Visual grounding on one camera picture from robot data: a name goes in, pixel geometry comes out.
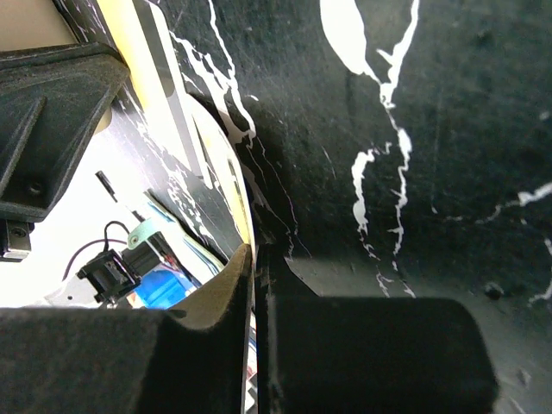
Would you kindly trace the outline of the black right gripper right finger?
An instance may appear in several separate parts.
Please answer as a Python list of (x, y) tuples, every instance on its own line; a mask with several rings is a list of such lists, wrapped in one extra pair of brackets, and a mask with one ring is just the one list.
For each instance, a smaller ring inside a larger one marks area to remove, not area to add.
[(321, 297), (280, 251), (256, 264), (261, 413), (488, 413), (478, 324), (447, 298)]

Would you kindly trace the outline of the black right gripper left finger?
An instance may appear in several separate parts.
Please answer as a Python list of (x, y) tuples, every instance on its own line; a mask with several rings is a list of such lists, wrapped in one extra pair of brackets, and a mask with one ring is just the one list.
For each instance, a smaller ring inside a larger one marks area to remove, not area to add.
[(242, 412), (252, 270), (245, 244), (170, 310), (2, 310), (2, 412)]

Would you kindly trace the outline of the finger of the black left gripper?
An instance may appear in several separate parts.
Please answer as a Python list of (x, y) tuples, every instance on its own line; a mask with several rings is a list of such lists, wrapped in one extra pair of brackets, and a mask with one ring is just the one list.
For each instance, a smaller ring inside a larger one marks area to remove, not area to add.
[(102, 43), (1, 54), (1, 216), (45, 220), (129, 77)]

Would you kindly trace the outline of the brown gold credit card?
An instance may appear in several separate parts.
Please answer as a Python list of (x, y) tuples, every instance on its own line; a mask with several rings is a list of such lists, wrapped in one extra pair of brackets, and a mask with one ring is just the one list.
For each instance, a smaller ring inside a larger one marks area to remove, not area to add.
[(255, 244), (240, 163), (216, 120), (185, 90), (173, 39), (150, 1), (98, 4), (154, 138), (208, 188), (218, 185), (241, 240)]

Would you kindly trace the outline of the mint green card holder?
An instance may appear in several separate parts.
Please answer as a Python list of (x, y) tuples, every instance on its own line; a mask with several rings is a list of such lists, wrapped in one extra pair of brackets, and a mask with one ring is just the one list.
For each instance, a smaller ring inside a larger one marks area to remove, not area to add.
[(163, 264), (186, 271), (200, 285), (224, 269), (225, 264), (194, 239), (150, 192), (142, 193), (130, 210), (143, 218), (128, 236), (130, 251), (136, 251), (142, 245), (148, 246)]

